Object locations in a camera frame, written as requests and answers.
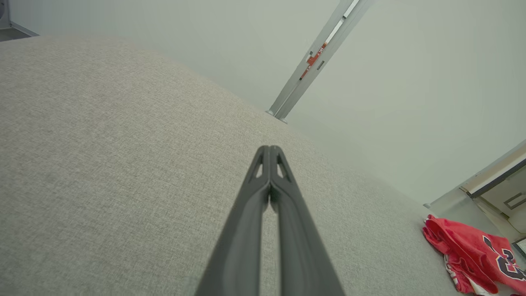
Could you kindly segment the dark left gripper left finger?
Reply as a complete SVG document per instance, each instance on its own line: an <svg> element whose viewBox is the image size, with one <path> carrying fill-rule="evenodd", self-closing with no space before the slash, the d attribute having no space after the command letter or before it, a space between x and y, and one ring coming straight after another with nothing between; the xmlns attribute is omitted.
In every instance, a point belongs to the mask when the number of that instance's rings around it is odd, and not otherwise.
<svg viewBox="0 0 526 296"><path fill-rule="evenodd" d="M262 215L268 205L270 148L258 148L195 296L259 296Z"/></svg>

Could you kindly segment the orange label sticker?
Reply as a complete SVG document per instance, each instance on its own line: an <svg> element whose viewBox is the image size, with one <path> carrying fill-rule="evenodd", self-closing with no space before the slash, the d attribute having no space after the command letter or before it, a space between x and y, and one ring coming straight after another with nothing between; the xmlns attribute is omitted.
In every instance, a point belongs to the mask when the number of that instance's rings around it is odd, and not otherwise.
<svg viewBox="0 0 526 296"><path fill-rule="evenodd" d="M301 75L300 80L302 80L305 77L305 75L308 73L308 71L314 65L314 63L319 58L321 53L324 51L326 46L327 46L327 42L324 42L323 45L318 49L318 52L317 52L317 54L315 56L309 56L309 58L307 60L308 66L307 66L306 70L304 71L304 73Z"/></svg>

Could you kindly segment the red T-shirt white sleeves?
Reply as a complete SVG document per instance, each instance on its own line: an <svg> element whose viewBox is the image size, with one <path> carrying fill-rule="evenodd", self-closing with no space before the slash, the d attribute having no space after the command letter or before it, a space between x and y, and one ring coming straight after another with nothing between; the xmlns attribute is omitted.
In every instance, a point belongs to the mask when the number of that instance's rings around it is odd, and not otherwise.
<svg viewBox="0 0 526 296"><path fill-rule="evenodd" d="M526 271L516 262L509 241L475 227L428 215L423 235L449 264L500 296L526 296Z"/></svg>

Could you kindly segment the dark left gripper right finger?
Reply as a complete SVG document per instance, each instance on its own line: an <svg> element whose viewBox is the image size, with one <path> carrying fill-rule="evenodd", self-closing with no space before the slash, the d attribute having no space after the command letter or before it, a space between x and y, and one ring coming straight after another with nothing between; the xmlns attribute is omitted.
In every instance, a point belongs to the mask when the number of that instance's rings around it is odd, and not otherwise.
<svg viewBox="0 0 526 296"><path fill-rule="evenodd" d="M270 147L270 202L278 216L280 296L346 296L291 167Z"/></svg>

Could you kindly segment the red shorts white trim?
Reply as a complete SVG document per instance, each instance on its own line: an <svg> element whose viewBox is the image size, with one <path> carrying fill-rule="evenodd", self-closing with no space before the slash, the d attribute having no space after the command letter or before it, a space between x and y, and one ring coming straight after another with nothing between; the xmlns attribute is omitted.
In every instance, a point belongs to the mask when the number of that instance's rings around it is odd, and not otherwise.
<svg viewBox="0 0 526 296"><path fill-rule="evenodd" d="M475 294L477 296L500 296L499 294L491 294L489 291L485 290L483 287L471 280L466 274L461 271L455 270L449 264L449 256L445 254L443 256L445 269L449 273L455 288L462 292L463 294Z"/></svg>

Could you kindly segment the grey partition post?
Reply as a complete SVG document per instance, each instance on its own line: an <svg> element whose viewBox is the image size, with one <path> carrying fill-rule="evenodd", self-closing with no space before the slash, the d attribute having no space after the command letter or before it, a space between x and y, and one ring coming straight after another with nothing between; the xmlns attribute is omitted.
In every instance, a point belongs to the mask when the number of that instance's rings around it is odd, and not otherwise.
<svg viewBox="0 0 526 296"><path fill-rule="evenodd" d="M308 90L323 68L328 64L345 39L347 39L353 28L357 26L358 22L363 18L370 7L376 4L376 2L379 2L379 0L359 0L357 5L348 15L347 19L337 30L336 34L329 40L324 51L303 78L302 82L297 86L286 103L284 103L283 107L278 111L276 119L281 120L284 123L287 122L286 118L293 107L305 94L306 90Z"/></svg>
<svg viewBox="0 0 526 296"><path fill-rule="evenodd" d="M329 20L323 26L321 32L318 34L310 48L307 50L304 58L301 60L300 64L296 67L295 71L288 79L287 83L284 85L283 89L275 99L271 107L266 111L273 117L277 117L278 111L283 107L284 103L289 99L293 91L299 86L302 82L300 80L301 75L306 70L308 64L307 60L309 56L315 56L318 52L318 49L323 45L324 42L329 43L329 40L336 34L337 30L347 19L350 12L357 5L359 0L340 0L335 11L332 13Z"/></svg>

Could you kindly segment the white furniture with dark trim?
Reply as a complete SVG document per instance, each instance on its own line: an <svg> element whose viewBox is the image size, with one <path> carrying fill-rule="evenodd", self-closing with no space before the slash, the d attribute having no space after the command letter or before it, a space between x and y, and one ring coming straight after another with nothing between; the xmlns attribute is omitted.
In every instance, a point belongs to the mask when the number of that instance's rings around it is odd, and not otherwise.
<svg viewBox="0 0 526 296"><path fill-rule="evenodd" d="M526 247L526 140L460 187L514 247Z"/></svg>

